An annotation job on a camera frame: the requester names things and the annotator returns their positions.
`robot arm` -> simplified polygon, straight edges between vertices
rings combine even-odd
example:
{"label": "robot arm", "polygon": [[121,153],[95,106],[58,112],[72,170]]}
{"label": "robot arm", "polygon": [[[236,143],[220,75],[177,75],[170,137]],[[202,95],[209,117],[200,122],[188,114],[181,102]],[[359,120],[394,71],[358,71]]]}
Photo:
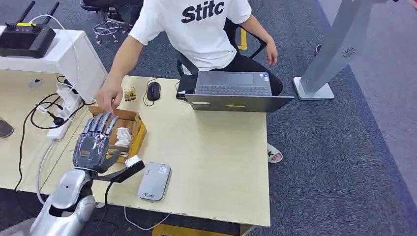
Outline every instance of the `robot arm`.
{"label": "robot arm", "polygon": [[105,176],[119,158],[115,151],[106,158],[109,138],[118,117],[109,125],[111,113],[90,118],[77,140],[73,154],[74,168],[60,179],[54,192],[48,197],[30,229],[31,236],[77,236],[89,220],[96,202],[91,187],[94,180],[121,183],[145,167],[142,160],[132,157],[121,171]]}

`black mouse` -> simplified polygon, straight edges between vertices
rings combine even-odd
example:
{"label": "black mouse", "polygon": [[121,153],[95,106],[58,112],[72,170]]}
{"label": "black mouse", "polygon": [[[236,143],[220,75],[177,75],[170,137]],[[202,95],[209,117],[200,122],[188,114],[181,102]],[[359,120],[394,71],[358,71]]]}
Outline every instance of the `black mouse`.
{"label": "black mouse", "polygon": [[161,85],[158,82],[152,82],[148,86],[147,96],[149,101],[156,101],[161,97]]}

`black pants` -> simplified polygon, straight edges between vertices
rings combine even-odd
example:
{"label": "black pants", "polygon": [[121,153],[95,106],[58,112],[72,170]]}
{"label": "black pants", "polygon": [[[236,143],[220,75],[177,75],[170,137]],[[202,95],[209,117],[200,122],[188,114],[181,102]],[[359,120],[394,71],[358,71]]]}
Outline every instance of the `black pants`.
{"label": "black pants", "polygon": [[273,96],[278,96],[282,92],[282,82],[272,74],[263,65],[256,61],[236,53],[233,61],[222,69],[214,69],[213,71],[231,71],[231,72],[267,72],[269,74],[269,83]]}
{"label": "black pants", "polygon": [[84,3],[92,6],[108,6],[117,8],[123,5],[131,5],[129,24],[134,25],[139,18],[144,0],[84,0]]}

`black chair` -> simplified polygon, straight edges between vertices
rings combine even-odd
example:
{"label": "black chair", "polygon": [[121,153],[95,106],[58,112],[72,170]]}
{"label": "black chair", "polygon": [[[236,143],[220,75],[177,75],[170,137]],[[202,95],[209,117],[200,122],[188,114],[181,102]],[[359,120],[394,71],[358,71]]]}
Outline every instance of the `black chair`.
{"label": "black chair", "polygon": [[95,33],[95,38],[97,39],[97,44],[101,44],[101,41],[98,39],[99,36],[111,35],[113,36],[114,42],[118,43],[115,33],[117,33],[121,27],[118,23],[107,21],[106,13],[109,10],[109,6],[93,6],[88,5],[84,0],[80,0],[81,8],[90,12],[95,11],[97,14],[101,12],[104,17],[104,22],[94,26],[93,31]]}
{"label": "black chair", "polygon": [[[229,38],[229,41],[231,43],[231,45],[236,48],[237,52],[240,54],[238,45],[236,43],[236,30],[242,28],[244,29],[241,25],[237,25],[235,23],[233,23],[231,20],[226,19],[226,23],[224,24],[224,31],[227,34],[227,37]],[[248,34],[252,35],[254,38],[256,38],[259,41],[259,48],[249,57],[249,58],[254,58],[257,54],[259,54],[259,52],[261,52],[266,46],[266,42],[262,41],[259,37],[255,36],[254,34],[251,34],[248,32]],[[181,78],[184,77],[184,71],[182,69],[182,65],[184,65],[190,72],[191,75],[197,76],[198,73],[198,69],[197,67],[190,62],[190,60],[188,58],[186,58],[182,53],[179,52],[179,54],[177,55],[177,70],[178,73],[180,75]]]}

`robotic finger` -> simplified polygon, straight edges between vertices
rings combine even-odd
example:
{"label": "robotic finger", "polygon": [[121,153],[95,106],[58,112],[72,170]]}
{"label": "robotic finger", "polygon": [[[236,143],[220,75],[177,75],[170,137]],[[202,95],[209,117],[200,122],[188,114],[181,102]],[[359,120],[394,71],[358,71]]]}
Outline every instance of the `robotic finger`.
{"label": "robotic finger", "polygon": [[92,121],[94,120],[94,118],[93,117],[91,117],[88,121],[87,121],[87,124],[84,126],[84,129],[83,129],[83,132],[82,132],[82,134],[87,134],[88,132],[89,132],[89,129],[90,129],[90,126],[91,126],[91,123],[92,123]]}
{"label": "robotic finger", "polygon": [[101,117],[103,116],[103,114],[98,114],[94,117],[94,120],[91,124],[91,128],[90,128],[90,132],[96,132],[97,130],[97,126],[98,126],[98,122],[100,121]]}
{"label": "robotic finger", "polygon": [[98,133],[103,133],[104,132],[104,128],[106,127],[106,123],[107,123],[107,121],[108,121],[108,119],[111,115],[112,115],[112,113],[108,112],[103,116],[103,118],[101,118],[100,123],[99,123],[98,128],[97,128]]}
{"label": "robotic finger", "polygon": [[112,121],[110,122],[109,126],[107,126],[106,132],[104,132],[105,135],[110,135],[112,133],[113,127],[116,124],[116,121],[119,119],[119,117],[114,117]]}

